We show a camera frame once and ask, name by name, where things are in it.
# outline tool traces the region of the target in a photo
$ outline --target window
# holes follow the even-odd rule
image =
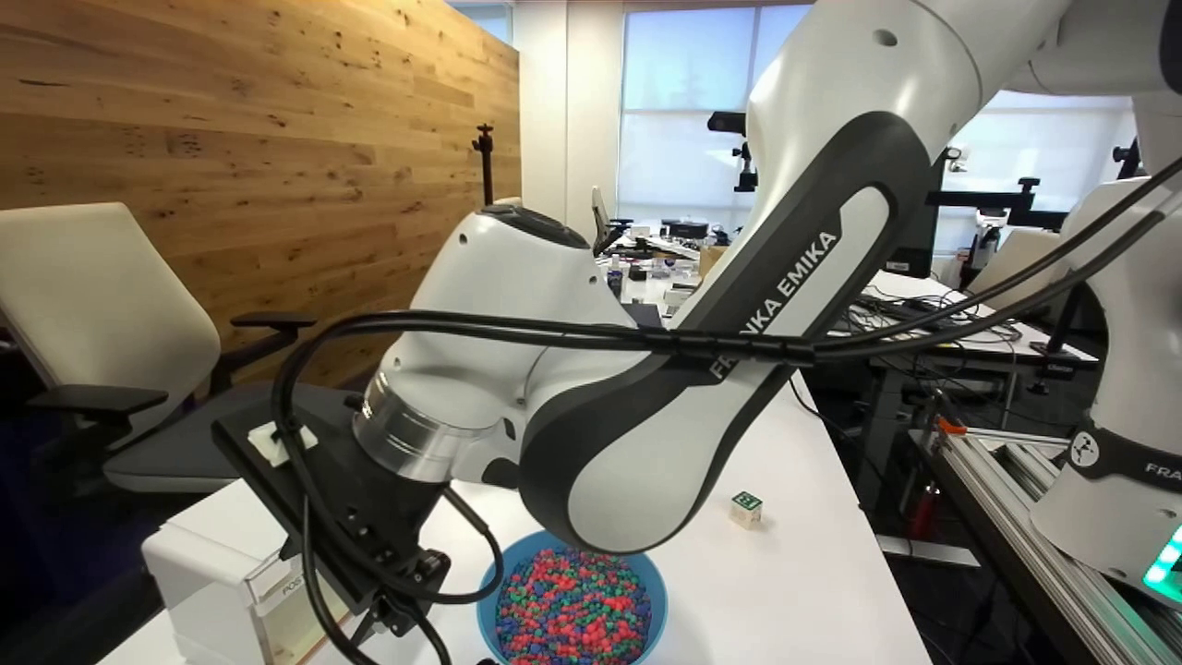
[[[946,190],[999,190],[1039,176],[1039,210],[1069,210],[1109,172],[1109,153],[1133,141],[1124,95],[996,93],[950,146],[962,153]]]
[[[454,10],[470,14],[483,35],[513,43],[513,7],[508,5],[478,5],[478,0],[451,0]]]
[[[797,7],[632,10],[620,107],[615,210],[743,227],[733,133],[710,133],[714,112],[743,112],[768,59],[804,19]]]

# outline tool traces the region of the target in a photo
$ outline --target wire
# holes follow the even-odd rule
[[[459,606],[459,604],[475,604],[483,595],[491,595],[497,584],[502,584],[502,552],[491,536],[491,529],[472,515],[472,510],[460,510],[460,518],[483,536],[488,552],[491,552],[491,563],[496,563],[496,574],[491,579],[478,589],[478,590],[464,590],[464,595],[432,595],[432,590],[419,590],[414,584],[407,584],[401,577],[390,577],[385,564],[376,564],[350,536],[343,536],[343,529],[333,520],[333,510],[323,503],[323,495],[318,490],[310,468],[307,468],[307,451],[301,444],[294,444],[294,434],[300,434],[300,422],[294,422],[294,408],[290,408],[290,391],[294,391],[294,376],[300,370],[307,365],[307,357],[313,354],[318,343],[323,343],[329,335],[343,335],[343,327],[329,327],[320,335],[313,335],[310,343],[294,348],[288,354],[288,364],[280,365],[278,382],[273,382],[273,417],[278,417],[278,440],[283,444],[288,457],[290,457],[290,468],[313,505],[313,515],[320,518],[329,539],[355,563],[363,564],[385,590],[390,595],[401,595],[401,599],[423,599],[423,604],[442,604],[442,606]]]
[[[323,590],[320,590],[320,577],[313,564],[313,515],[310,515],[310,499],[301,495],[301,536],[300,536],[300,558],[301,558],[301,589],[307,589],[307,604],[310,612],[318,619],[320,633],[329,637],[329,644],[350,663],[350,665],[376,665],[359,644],[350,644],[334,619],[329,612]]]
[[[365,619],[359,620],[355,637],[347,637],[347,638],[363,648],[369,638],[373,623],[376,623],[376,609],[369,606]]]
[[[938,327],[967,307],[977,307],[977,303],[989,303],[993,295],[999,293],[1013,293],[1014,286],[1029,282],[1034,275],[1047,270],[1052,264],[1068,260],[1074,249],[1082,249],[1087,242],[1092,242],[1101,228],[1109,228],[1119,216],[1127,216],[1133,205],[1142,205],[1150,192],[1157,192],[1161,186],[1168,186],[1172,176],[1182,175],[1182,159],[1174,159],[1172,167],[1162,167],[1161,175],[1153,175],[1150,183],[1142,183],[1133,192],[1127,192],[1119,205],[1110,205],[1098,221],[1090,221],[1082,233],[1068,236],[1058,249],[1044,250],[1039,264],[1014,270],[1013,276],[967,295],[967,300],[955,300],[953,307],[932,313],[932,321],[920,321],[924,327]],[[909,332],[911,327],[892,327],[892,329],[877,329],[874,335],[897,335],[897,332]],[[843,343],[868,343],[872,335],[843,335],[833,340],[833,348]]]
[[[1063,260],[1068,250],[1074,250],[1082,242],[1090,242],[1092,233],[1101,233],[1104,227],[1110,227],[1127,206],[1133,206],[1142,197],[1150,197],[1161,183],[1174,176],[1182,172],[1182,159],[1174,159],[1168,172],[1161,172],[1153,183],[1143,183],[1142,190],[1133,190],[1129,197],[1124,197],[1116,206],[1109,206],[1090,228],[1082,228],[1079,236],[1069,236],[1068,244],[1058,244],[1055,250],[1047,250],[1042,264],[1029,264],[1025,270],[1013,275],[1008,282],[996,282],[993,287],[959,300],[955,307],[940,311],[932,321],[946,321],[967,307],[977,307],[983,300],[1008,293],[1013,286],[1034,276],[1039,270],[1044,270],[1047,264]],[[780,365],[811,365],[815,357],[868,357],[868,354],[897,354],[897,350],[914,350],[914,348],[934,348],[934,343],[950,343],[959,340],[967,332],[989,329],[996,321],[1008,321],[1014,311],[1025,311],[1034,303],[1044,303],[1052,295],[1058,295],[1063,287],[1074,287],[1079,282],[1092,276],[1098,270],[1104,270],[1116,257],[1124,257],[1129,244],[1137,244],[1157,221],[1162,221],[1162,210],[1143,216],[1133,228],[1127,228],[1116,244],[1109,244],[1101,257],[1092,257],[1087,266],[1079,266],[1074,275],[1068,275],[1063,282],[1013,303],[999,307],[989,318],[976,318],[971,327],[955,327],[955,329],[940,329],[932,335],[914,335],[914,340],[890,340],[892,332],[914,332],[920,327],[892,327],[892,329],[877,329],[872,335],[843,335],[843,340],[801,340],[801,335],[743,335],[743,332],[656,332],[656,329],[623,329],[623,327],[567,327],[567,321],[529,321],[529,318],[488,318],[488,313],[451,313],[451,311],[401,311],[401,313],[359,313],[359,318],[343,318],[329,329],[320,329],[313,340],[300,343],[278,382],[273,382],[273,394],[270,394],[270,410],[278,422],[278,440],[283,444],[290,468],[301,484],[301,552],[307,552],[307,589],[310,589],[310,604],[318,609],[318,620],[323,627],[323,637],[333,638],[333,648],[341,654],[347,654],[350,663],[369,663],[350,638],[343,638],[343,633],[334,627],[334,620],[329,619],[329,606],[320,604],[320,589],[313,577],[313,552],[310,552],[310,529],[313,520],[320,520],[323,536],[341,547],[343,558],[350,558],[355,564],[363,564],[379,590],[395,595],[395,599],[423,599],[423,604],[475,604],[483,595],[491,595],[502,579],[502,552],[491,536],[491,529],[475,518],[472,505],[464,505],[451,487],[442,490],[446,503],[488,539],[488,552],[496,558],[496,577],[478,589],[478,590],[464,590],[464,595],[432,595],[401,577],[390,577],[385,564],[376,564],[355,539],[343,536],[343,529],[334,525],[323,495],[313,484],[313,474],[307,466],[307,451],[300,440],[300,422],[294,422],[294,376],[301,372],[301,365],[310,364],[310,354],[329,343],[333,335],[363,335],[363,332],[451,332],[451,335],[475,335],[475,340],[502,340],[502,343],[536,343],[536,348],[581,348],[581,350],[656,350],[656,354],[747,354],[747,357],[768,357]],[[432,648],[439,649],[442,638],[439,633],[419,619],[416,620],[419,633],[432,638]]]
[[[971,327],[955,327],[955,329],[940,329],[940,332],[932,332],[932,335],[914,335],[914,340],[890,340],[890,343],[844,343],[849,335],[843,340],[815,340],[815,357],[872,357],[872,354],[901,354],[901,350],[920,350],[920,348],[938,348],[938,343],[953,343],[959,335],[971,335],[971,332],[983,332],[983,329],[993,329],[996,321],[1008,321],[1013,313],[1018,311],[1029,311],[1039,303],[1047,303],[1055,300],[1058,293],[1069,293],[1079,282],[1101,275],[1116,257],[1124,257],[1127,249],[1133,249],[1153,227],[1161,227],[1168,216],[1153,210],[1143,216],[1133,228],[1127,228],[1116,244],[1109,244],[1098,260],[1090,260],[1087,266],[1079,266],[1074,275],[1068,275],[1063,282],[1013,303],[1013,307],[999,307],[993,311],[989,318],[976,318]]]
[[[414,604],[410,604],[410,619],[419,627],[419,637],[432,644],[439,665],[451,665],[442,637],[435,633],[435,623]]]
[[[821,410],[811,410],[811,408],[801,398],[797,376],[791,376],[786,388],[791,388],[791,394],[797,398],[797,408],[801,408],[804,413],[821,417]]]

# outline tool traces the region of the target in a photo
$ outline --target small white object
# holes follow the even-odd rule
[[[731,495],[731,520],[747,525],[747,529],[762,529],[764,525],[764,503],[749,490]]]
[[[288,449],[273,435],[278,424],[262,422],[258,428],[247,434],[249,449],[258,457],[265,457],[273,468],[288,466]],[[300,428],[301,449],[318,449],[320,440],[310,428]]]

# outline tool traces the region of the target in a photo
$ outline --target desk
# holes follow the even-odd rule
[[[733,490],[764,499],[764,532],[747,532],[726,518]],[[460,495],[502,547],[536,532],[513,490],[460,487]],[[478,584],[488,552],[454,510],[439,505],[419,539],[451,556],[451,590]],[[843,462],[791,388],[749,424],[701,515],[651,558],[667,589],[667,623],[651,665],[925,663]],[[432,620],[459,665],[488,654],[472,606],[435,606]],[[365,649],[376,663],[435,663],[416,633],[373,637]],[[179,665],[165,619],[142,623],[108,665]]]
[[[959,293],[938,286],[932,276],[920,282],[920,276],[901,276],[901,275],[874,275],[868,293],[882,295],[882,300],[950,300],[950,303],[962,300]],[[1047,335],[1042,329],[1013,321],[1008,340],[999,340],[996,332],[976,332],[976,335],[962,335],[959,343],[872,357],[872,370],[877,372],[877,388],[874,388],[872,422],[864,428],[864,444],[855,456],[861,505],[872,510],[877,503],[882,474],[887,474],[890,449],[892,449],[892,417],[901,410],[903,382],[911,382],[914,372],[946,372],[946,370],[1005,372],[1008,376],[1005,404],[1013,404],[1018,372],[1034,372],[1044,365],[1044,357],[1039,350],[1042,343],[1047,343]],[[1055,357],[1055,364],[1098,365],[1092,354],[1082,354],[1074,348],[1063,348],[1063,357]]]

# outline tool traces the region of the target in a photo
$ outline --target chair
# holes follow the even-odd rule
[[[987,264],[987,270],[967,282],[967,295],[993,287],[996,282],[1018,275],[1024,266],[1039,264],[1058,244],[1058,233],[1039,228],[1039,227],[1008,227],[996,257]],[[1034,275],[1029,282],[1014,286],[1013,293],[999,293],[987,300],[987,307],[999,311],[1013,307],[1063,276],[1063,266],[1047,266]]]
[[[195,499],[231,482],[209,424],[265,398],[265,388],[230,388],[231,372],[310,321],[243,313],[231,327],[265,335],[216,354],[214,321],[123,205],[0,210],[0,329],[43,383],[22,410],[68,422],[41,456],[56,499]]]

